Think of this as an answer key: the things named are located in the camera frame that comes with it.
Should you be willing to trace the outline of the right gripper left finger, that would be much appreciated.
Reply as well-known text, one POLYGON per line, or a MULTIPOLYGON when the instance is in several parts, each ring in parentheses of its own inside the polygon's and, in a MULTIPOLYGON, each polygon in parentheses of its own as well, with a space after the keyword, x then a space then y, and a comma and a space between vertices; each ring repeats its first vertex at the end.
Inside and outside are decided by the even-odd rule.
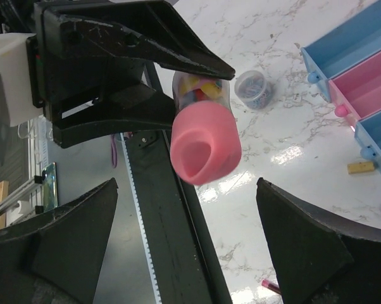
POLYGON ((0 303, 92 303, 118 199, 115 179, 0 230, 0 303))

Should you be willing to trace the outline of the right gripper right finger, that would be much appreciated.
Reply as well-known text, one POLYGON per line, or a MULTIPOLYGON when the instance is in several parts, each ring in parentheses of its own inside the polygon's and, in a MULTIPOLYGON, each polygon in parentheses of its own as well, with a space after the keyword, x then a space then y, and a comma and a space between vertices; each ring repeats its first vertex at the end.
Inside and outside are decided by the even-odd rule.
POLYGON ((381 229, 264 178, 256 201, 284 303, 381 303, 381 229))

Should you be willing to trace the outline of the pastel four-compartment drawer organizer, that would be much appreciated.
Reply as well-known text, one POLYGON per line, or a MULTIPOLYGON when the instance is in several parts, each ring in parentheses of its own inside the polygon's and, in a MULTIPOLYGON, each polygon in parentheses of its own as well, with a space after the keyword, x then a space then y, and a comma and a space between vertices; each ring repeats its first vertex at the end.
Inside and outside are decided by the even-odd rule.
POLYGON ((361 157, 381 174, 381 1, 301 50, 308 82, 354 130, 361 157))

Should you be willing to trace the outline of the pink-capped clear tube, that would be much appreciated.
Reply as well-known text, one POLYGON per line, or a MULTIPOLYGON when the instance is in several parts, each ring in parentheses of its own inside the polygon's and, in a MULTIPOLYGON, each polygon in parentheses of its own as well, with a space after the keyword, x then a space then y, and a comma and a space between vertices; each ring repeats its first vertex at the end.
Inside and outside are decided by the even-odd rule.
POLYGON ((230 174, 242 148, 228 81, 175 72, 172 93, 177 114, 170 159, 178 176, 200 186, 230 174))

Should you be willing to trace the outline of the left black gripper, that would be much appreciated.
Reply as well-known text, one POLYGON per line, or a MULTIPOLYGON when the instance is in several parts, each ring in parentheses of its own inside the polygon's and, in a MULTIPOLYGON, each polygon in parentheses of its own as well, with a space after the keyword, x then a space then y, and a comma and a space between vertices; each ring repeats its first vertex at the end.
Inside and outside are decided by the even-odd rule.
POLYGON ((71 110, 106 98, 53 123, 53 141, 61 148, 172 128, 174 100, 138 83, 143 60, 216 79, 235 76, 166 1, 37 1, 32 18, 35 37, 27 49, 34 106, 71 110))

